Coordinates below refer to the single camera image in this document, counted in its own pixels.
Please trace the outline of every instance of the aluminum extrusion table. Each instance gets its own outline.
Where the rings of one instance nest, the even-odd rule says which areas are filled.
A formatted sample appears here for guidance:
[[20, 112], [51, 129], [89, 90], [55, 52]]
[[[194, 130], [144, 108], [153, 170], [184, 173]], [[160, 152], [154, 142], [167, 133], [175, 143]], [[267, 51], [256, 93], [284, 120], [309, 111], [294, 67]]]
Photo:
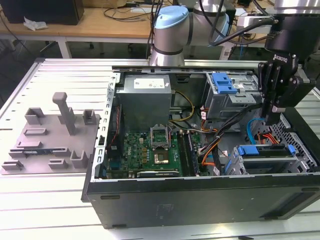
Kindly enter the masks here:
[[[254, 67], [256, 61], [187, 60], [187, 66]], [[112, 65], [146, 66], [145, 60], [46, 59], [36, 62], [0, 110], [0, 157], [8, 150], [26, 123], [28, 107], [38, 106], [45, 114], [56, 114], [52, 92], [68, 94], [74, 113], [94, 109], [102, 113]], [[297, 107], [314, 131], [319, 129], [320, 99], [313, 90]], [[85, 173], [0, 176], [1, 239], [253, 239], [318, 240], [320, 201], [289, 220], [238, 222], [206, 225], [163, 226], [105, 230], [90, 203], [80, 198]]]

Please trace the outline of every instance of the expansion slot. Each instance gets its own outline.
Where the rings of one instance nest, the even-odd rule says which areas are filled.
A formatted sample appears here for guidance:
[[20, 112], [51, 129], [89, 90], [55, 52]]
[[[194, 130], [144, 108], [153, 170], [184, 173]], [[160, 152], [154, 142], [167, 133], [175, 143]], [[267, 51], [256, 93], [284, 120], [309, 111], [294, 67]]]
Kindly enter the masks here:
[[189, 133], [185, 133], [183, 135], [183, 141], [184, 141], [184, 149], [186, 152], [186, 157], [187, 157], [188, 166], [189, 166], [189, 174], [190, 176], [194, 177], [198, 173], [198, 171], [196, 172], [196, 169], [195, 169], [195, 165], [198, 168], [198, 163], [197, 163], [197, 158], [195, 155], [195, 151], [194, 151]]
[[183, 135], [178, 133], [176, 138], [177, 138], [178, 148], [179, 148], [182, 175], [190, 176], [189, 162], [186, 155], [187, 149], [185, 148], [185, 141], [184, 141]]
[[190, 133], [187, 134], [187, 143], [188, 149], [190, 149], [190, 158], [193, 165], [194, 175], [196, 176], [199, 173], [198, 159], [196, 156], [196, 152], [194, 150], [194, 143], [191, 139]]

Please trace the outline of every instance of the paper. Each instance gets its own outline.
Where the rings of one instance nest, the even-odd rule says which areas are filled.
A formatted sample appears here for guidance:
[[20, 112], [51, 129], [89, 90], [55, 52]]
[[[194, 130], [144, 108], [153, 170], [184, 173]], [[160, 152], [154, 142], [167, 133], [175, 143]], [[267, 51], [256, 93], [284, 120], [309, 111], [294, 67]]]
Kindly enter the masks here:
[[35, 31], [36, 29], [47, 29], [48, 26], [44, 21], [31, 21], [24, 17], [24, 23], [28, 29], [31, 29], [32, 31]]
[[236, 16], [247, 16], [248, 13], [243, 8], [236, 8], [235, 9], [235, 15]]
[[236, 88], [236, 89], [244, 89], [244, 88], [245, 88], [241, 83], [239, 83], [239, 84], [233, 84], [233, 86], [234, 86], [234, 88]]
[[164, 89], [165, 80], [163, 78], [136, 78], [133, 81], [135, 89]]
[[206, 114], [205, 111], [202, 111], [202, 112], [201, 112], [201, 118], [202, 118], [203, 120], [207, 120], [207, 114]]

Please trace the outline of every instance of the label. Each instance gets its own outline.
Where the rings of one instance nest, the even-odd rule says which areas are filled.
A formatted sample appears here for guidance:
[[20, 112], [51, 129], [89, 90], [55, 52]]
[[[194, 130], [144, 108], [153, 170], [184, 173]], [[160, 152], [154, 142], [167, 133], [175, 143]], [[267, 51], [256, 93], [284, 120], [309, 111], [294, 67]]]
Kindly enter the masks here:
[[135, 89], [164, 89], [165, 80], [163, 78], [136, 78], [133, 87]]
[[37, 154], [37, 151], [23, 151], [24, 154]]
[[220, 155], [220, 157], [221, 158], [223, 158], [223, 157], [228, 157], [228, 151], [227, 150], [225, 150], [225, 151], [222, 151], [222, 154]]
[[235, 89], [244, 89], [245, 88], [241, 83], [233, 84], [233, 86], [234, 86]]
[[201, 119], [207, 120], [207, 113], [205, 111], [201, 112]]
[[276, 60], [276, 59], [281, 61], [281, 62], [285, 62], [285, 63], [288, 62], [288, 58], [283, 57], [283, 56], [278, 56], [277, 54], [275, 54], [274, 57], [273, 57], [273, 60]]
[[213, 172], [216, 176], [220, 176], [220, 171], [218, 170], [218, 168], [216, 168], [216, 166], [214, 166]]

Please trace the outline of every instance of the sticker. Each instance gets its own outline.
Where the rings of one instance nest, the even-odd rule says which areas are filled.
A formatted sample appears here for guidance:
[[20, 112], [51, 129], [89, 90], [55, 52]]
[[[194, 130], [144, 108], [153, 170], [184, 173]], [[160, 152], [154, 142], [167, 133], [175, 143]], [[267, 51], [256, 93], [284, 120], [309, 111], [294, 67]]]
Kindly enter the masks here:
[[216, 176], [220, 176], [220, 171], [218, 170], [218, 168], [216, 168], [216, 166], [214, 166], [213, 172]]
[[239, 84], [233, 84], [233, 86], [236, 88], [236, 89], [244, 89], [245, 87], [239, 83]]
[[228, 151], [227, 150], [222, 151], [222, 154], [219, 157], [221, 157], [221, 158], [228, 157]]
[[202, 111], [202, 112], [201, 112], [201, 118], [202, 118], [203, 120], [207, 120], [207, 113], [206, 113], [205, 111]]
[[133, 87], [135, 89], [164, 89], [165, 80], [163, 78], [136, 78]]
[[37, 151], [23, 151], [24, 154], [37, 154]]

